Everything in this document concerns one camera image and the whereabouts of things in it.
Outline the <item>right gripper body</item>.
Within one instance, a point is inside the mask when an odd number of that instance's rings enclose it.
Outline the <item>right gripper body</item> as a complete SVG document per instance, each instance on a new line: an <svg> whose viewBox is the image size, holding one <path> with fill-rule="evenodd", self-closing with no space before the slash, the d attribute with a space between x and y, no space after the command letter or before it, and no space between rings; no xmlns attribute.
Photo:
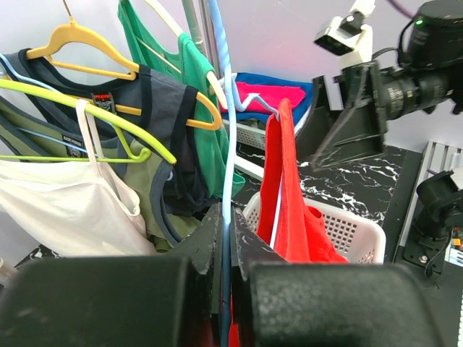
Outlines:
<svg viewBox="0 0 463 347"><path fill-rule="evenodd" d="M344 110L366 108L384 114L384 101L379 96L381 74L376 60L343 69L341 74L334 77L334 82L339 86Z"/></svg>

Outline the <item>red tank top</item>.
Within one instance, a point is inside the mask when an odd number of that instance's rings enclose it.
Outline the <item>red tank top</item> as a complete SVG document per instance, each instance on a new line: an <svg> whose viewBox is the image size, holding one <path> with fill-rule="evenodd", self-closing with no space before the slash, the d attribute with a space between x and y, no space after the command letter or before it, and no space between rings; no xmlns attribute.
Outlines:
<svg viewBox="0 0 463 347"><path fill-rule="evenodd" d="M232 346L340 346L333 276L346 260L322 213L300 187L292 107L280 102L266 126L256 231L237 226L232 251Z"/></svg>

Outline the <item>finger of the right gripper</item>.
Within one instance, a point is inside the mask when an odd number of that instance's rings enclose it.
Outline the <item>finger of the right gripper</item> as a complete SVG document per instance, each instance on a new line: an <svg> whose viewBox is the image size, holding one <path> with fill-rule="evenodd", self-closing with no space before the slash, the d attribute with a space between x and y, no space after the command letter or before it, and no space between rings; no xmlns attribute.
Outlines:
<svg viewBox="0 0 463 347"><path fill-rule="evenodd" d="M331 110L324 76L313 79L313 101L295 131L297 159L310 159L322 145L340 110Z"/></svg>
<svg viewBox="0 0 463 347"><path fill-rule="evenodd" d="M339 118L318 146L312 167L319 171L384 154L384 114L366 108L349 109Z"/></svg>

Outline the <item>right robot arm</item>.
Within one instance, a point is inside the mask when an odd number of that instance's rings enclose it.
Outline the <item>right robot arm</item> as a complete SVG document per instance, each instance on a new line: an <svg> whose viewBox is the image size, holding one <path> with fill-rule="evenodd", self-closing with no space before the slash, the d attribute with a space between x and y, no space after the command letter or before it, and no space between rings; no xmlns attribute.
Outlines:
<svg viewBox="0 0 463 347"><path fill-rule="evenodd" d="M313 80L313 101L296 135L297 157L316 171L385 153L387 123L415 111L432 113L447 100L462 112L462 3L428 1L402 29L396 65L381 68L365 20L373 1L356 1L334 17L315 44L339 57L335 77L343 107L333 110L324 77Z"/></svg>

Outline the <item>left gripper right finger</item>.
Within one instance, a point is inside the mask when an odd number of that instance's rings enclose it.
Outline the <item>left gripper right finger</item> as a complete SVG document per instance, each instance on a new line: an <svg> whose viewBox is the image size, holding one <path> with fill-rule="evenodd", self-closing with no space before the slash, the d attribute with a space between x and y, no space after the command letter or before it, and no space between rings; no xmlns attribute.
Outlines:
<svg viewBox="0 0 463 347"><path fill-rule="evenodd" d="M290 264L231 222L233 320L241 346L443 346L417 281L395 265Z"/></svg>

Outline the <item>white camisole top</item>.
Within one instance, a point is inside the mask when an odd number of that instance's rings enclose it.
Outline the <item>white camisole top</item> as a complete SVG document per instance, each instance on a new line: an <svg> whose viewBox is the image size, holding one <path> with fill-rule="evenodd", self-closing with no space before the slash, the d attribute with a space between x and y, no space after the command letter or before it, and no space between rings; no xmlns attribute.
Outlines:
<svg viewBox="0 0 463 347"><path fill-rule="evenodd" d="M88 160L1 162L1 211L63 257L155 255L140 198L100 159L103 150L87 103L76 114Z"/></svg>

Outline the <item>lime green hanger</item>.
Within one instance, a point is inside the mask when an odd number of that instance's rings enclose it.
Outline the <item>lime green hanger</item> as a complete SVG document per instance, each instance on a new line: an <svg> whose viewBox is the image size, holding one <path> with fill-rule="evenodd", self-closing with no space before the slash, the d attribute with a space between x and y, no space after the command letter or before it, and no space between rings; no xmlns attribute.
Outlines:
<svg viewBox="0 0 463 347"><path fill-rule="evenodd" d="M60 103L65 106L69 106L70 108L76 108L77 104L81 101L81 99L76 99L53 90L47 90L43 87L29 85L24 82L15 82L12 80L1 80L1 89L13 90L28 95L38 96L39 98L44 98L56 103ZM142 163L143 161L146 161L146 159L151 155L152 150L144 149L139 155L135 155L132 152L128 144L128 141L122 133L122 131L125 130L126 132L130 132L134 136L140 138L148 146L152 147L153 150L155 150L168 163L172 165L175 165L177 163L177 159L175 158L175 156L161 142L159 142L154 136L149 134L144 129L123 119L120 116L116 116L115 114L103 110L102 108L91 105L88 102L84 103L84 105L85 111L87 113L91 114L92 116L98 119L104 120L106 123L110 123L110 125L112 125L112 127L116 131L119 141L122 144L122 147L124 148L129 157L127 160L100 158L99 161L108 163Z"/></svg>

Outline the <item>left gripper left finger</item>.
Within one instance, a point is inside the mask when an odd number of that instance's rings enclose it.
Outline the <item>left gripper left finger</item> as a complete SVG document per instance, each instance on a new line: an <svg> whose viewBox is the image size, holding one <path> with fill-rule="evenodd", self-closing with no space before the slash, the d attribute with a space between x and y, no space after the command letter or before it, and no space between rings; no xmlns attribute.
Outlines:
<svg viewBox="0 0 463 347"><path fill-rule="evenodd" d="M214 346L221 208L170 252L45 258L1 292L3 346Z"/></svg>

